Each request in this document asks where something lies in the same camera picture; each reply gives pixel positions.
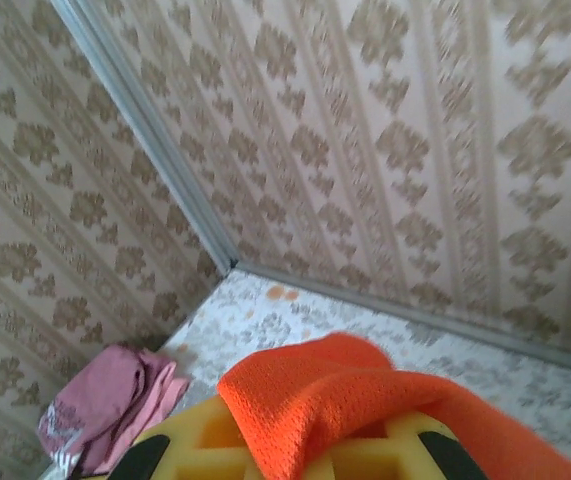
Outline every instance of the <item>pink fabric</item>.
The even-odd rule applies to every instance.
[[[172,362],[118,345],[103,350],[56,395],[39,421],[45,451],[65,474],[76,463],[93,472],[120,432],[147,402],[148,391]]]
[[[140,411],[112,443],[94,473],[110,472],[143,430],[158,425],[172,411],[189,384],[186,378],[174,378],[175,370],[176,363],[171,362],[159,373]]]

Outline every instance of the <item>floor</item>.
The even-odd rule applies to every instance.
[[[370,339],[398,368],[471,389],[571,458],[571,370],[238,270],[163,347],[193,379],[175,412],[214,395],[248,354],[338,330]]]

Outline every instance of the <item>orange mesh fabric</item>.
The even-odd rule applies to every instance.
[[[449,380],[395,370],[347,334],[254,353],[218,391],[268,480],[297,479],[331,444],[408,410],[447,425],[492,480],[571,479],[571,462],[528,428]]]

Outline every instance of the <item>wallpaper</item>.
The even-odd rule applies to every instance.
[[[246,261],[571,351],[571,0],[104,0]]]
[[[215,266],[45,0],[0,2],[0,479],[107,344],[155,347]]]

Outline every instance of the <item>metal edge strip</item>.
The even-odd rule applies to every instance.
[[[554,347],[534,342],[527,342],[505,333],[494,332],[483,327],[466,324],[461,320],[456,320],[451,317],[420,311],[412,307],[404,307],[370,295],[365,295],[352,290],[345,290],[339,287],[333,287],[316,280],[299,278],[289,273],[245,261],[239,262],[236,268],[244,272],[266,277],[296,288],[309,290],[320,295],[326,295],[337,300],[360,305],[361,307],[393,315],[403,320],[423,323],[430,327],[453,333],[470,340],[485,343],[493,347],[498,347],[526,355],[528,357],[536,358],[544,362],[549,362],[560,367],[571,369],[571,353],[558,350]]]
[[[87,57],[100,81],[134,131],[160,177],[183,210],[203,247],[225,276],[239,258],[212,206],[176,148],[172,137],[124,54],[106,28],[100,28],[92,0],[52,0],[54,8]]]

